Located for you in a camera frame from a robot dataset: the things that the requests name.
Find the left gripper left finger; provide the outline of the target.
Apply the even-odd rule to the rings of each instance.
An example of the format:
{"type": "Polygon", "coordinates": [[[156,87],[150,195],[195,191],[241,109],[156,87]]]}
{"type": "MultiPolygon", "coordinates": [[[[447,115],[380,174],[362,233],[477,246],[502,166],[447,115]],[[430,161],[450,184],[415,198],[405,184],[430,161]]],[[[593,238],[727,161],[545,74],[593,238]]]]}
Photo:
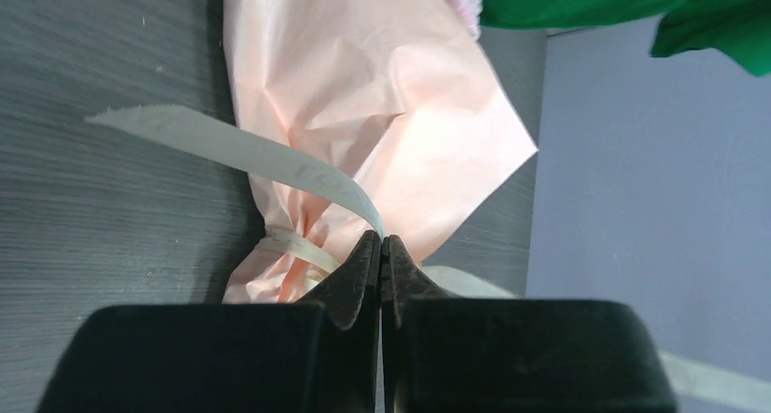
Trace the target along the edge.
{"type": "Polygon", "coordinates": [[[76,331],[41,412],[371,412],[381,240],[292,304],[122,305],[76,331]]]}

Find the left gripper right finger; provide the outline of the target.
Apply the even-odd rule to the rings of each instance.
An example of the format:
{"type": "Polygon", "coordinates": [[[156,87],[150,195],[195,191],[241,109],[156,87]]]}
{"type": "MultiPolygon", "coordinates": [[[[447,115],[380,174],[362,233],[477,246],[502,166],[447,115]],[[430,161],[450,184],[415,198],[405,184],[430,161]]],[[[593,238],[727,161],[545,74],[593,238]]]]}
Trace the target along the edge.
{"type": "Polygon", "coordinates": [[[389,412],[675,412],[645,324],[592,299],[460,297],[381,252],[389,412]]]}

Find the pink paper bouquet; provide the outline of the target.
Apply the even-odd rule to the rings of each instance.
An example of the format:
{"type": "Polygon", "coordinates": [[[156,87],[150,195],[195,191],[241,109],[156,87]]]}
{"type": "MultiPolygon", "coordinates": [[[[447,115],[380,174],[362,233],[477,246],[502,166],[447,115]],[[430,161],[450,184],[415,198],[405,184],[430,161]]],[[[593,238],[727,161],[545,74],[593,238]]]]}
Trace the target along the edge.
{"type": "Polygon", "coordinates": [[[238,126],[348,175],[414,261],[536,153],[445,0],[225,0],[238,126]]]}

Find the cream printed ribbon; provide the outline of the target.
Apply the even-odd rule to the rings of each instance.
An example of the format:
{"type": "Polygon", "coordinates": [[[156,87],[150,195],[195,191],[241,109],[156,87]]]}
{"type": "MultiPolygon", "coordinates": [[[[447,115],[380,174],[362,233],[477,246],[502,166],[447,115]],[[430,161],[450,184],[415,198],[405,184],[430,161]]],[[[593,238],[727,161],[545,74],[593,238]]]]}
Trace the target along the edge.
{"type": "MultiPolygon", "coordinates": [[[[108,110],[85,121],[322,197],[361,217],[378,237],[385,235],[382,218],[369,196],[339,169],[190,108],[136,106],[108,110]]],[[[665,351],[658,356],[680,395],[748,412],[770,409],[767,380],[665,351]]]]}

